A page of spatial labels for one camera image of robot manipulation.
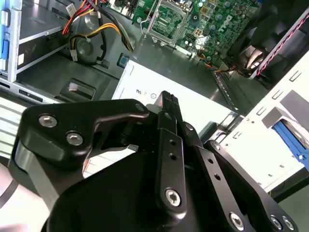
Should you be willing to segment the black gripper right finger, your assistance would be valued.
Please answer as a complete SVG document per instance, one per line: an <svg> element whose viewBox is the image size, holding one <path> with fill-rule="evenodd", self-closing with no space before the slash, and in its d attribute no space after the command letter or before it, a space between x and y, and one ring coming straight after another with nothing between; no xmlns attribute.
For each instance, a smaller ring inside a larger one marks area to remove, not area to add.
<svg viewBox="0 0 309 232"><path fill-rule="evenodd" d="M202 144L194 127L183 121L175 96L171 102L186 148L211 193L213 231L297 232L292 218L217 142Z"/></svg>

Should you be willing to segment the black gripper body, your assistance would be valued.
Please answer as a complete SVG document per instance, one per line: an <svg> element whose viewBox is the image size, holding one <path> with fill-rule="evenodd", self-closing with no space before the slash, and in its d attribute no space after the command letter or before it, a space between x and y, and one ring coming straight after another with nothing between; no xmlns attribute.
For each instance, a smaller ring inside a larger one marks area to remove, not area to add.
<svg viewBox="0 0 309 232"><path fill-rule="evenodd" d="M55 204L48 232L226 232L228 222L203 177L185 170L187 213L176 222L156 204L156 172L169 178L180 156L140 152L114 163L65 191Z"/></svg>

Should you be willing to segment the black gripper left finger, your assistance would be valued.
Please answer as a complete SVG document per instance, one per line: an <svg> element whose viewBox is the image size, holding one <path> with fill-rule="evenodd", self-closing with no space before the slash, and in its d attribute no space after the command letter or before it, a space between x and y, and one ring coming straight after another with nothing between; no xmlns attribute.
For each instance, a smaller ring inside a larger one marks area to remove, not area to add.
<svg viewBox="0 0 309 232"><path fill-rule="evenodd" d="M137 158L151 156L154 190L144 190L145 204L164 216L186 214L182 122L178 100L163 91L151 112L134 99L37 105L26 109L18 126L9 170L34 187L48 209L71 186L84 181L86 159L104 151L137 145Z"/></svg>

